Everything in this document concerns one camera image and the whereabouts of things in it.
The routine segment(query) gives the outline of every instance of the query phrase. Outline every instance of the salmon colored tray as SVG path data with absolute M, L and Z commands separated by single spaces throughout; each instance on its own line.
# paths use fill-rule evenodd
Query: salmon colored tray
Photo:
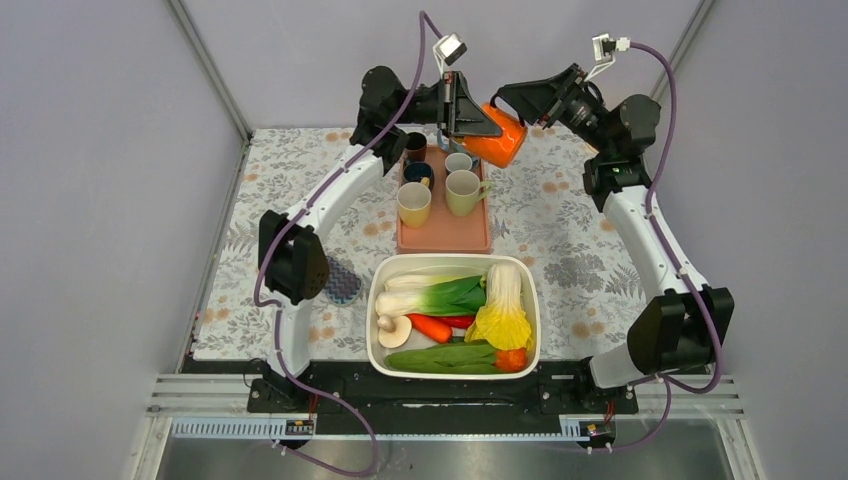
M 445 200 L 445 157 L 439 147 L 427 147 L 425 160 L 435 173 L 433 203 L 430 216 L 421 228 L 409 228 L 397 219 L 398 253 L 482 253 L 492 252 L 492 234 L 489 231 L 489 203 L 484 198 L 465 217 L 456 217 L 448 210 Z M 476 172 L 485 180 L 484 162 L 479 162 Z M 398 184 L 402 179 L 398 172 Z

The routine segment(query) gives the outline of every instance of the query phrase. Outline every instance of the white bin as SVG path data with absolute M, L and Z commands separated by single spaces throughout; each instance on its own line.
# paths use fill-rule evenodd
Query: white bin
M 435 345 L 436 342 L 425 337 L 413 329 L 409 340 L 400 348 L 387 349 L 377 341 L 377 311 L 374 301 L 377 295 L 385 290 L 385 282 L 389 278 L 404 274 L 420 275 L 483 275 L 488 272 L 489 267 L 495 263 L 512 263 L 521 272 L 521 305 L 527 313 L 527 321 L 536 338 L 536 347 L 532 352 L 527 352 L 527 366 L 524 370 L 515 373 L 500 373 L 494 375 L 452 375 L 444 373 L 414 373 L 395 370 L 386 365 L 385 359 L 391 353 L 404 350 L 418 350 Z M 427 378 L 441 380 L 509 380 L 521 378 L 530 373 L 539 362 L 539 350 L 541 348 L 541 326 L 539 321 L 539 301 L 536 297 L 536 285 L 530 270 L 520 261 L 512 257 L 498 255 L 468 255 L 468 254 L 414 254 L 396 255 L 387 258 L 377 267 L 374 272 L 374 280 L 371 282 L 371 292 L 368 295 L 368 319 L 366 322 L 365 343 L 368 345 L 368 360 L 379 372 L 392 377 L 404 378 Z

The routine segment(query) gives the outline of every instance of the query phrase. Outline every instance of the mushroom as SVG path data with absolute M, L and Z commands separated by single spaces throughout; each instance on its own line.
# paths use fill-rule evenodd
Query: mushroom
M 388 315 L 382 315 L 377 320 L 377 327 L 380 329 L 377 335 L 380 345 L 385 348 L 397 348 L 409 339 L 409 334 L 412 332 L 412 320 L 405 316 L 392 319 Z

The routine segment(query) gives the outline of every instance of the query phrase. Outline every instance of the shiny floor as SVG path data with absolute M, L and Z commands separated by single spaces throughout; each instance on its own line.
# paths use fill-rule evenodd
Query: shiny floor
M 619 445 L 644 436 L 648 426 L 618 422 Z M 172 438 L 160 480 L 342 478 L 293 455 L 280 456 L 270 442 Z M 364 468 L 369 442 L 312 441 L 301 451 L 331 464 Z M 708 420 L 670 421 L 650 443 L 613 455 L 564 453 L 572 443 L 381 442 L 379 479 L 709 479 L 733 478 L 718 430 Z

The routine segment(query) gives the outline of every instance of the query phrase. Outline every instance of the orange mug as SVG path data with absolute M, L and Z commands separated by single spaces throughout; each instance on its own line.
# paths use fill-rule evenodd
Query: orange mug
M 512 115 L 488 103 L 483 104 L 483 111 L 500 125 L 503 134 L 500 137 L 465 137 L 462 145 L 473 155 L 492 165 L 506 168 L 527 138 L 527 127 L 521 125 Z

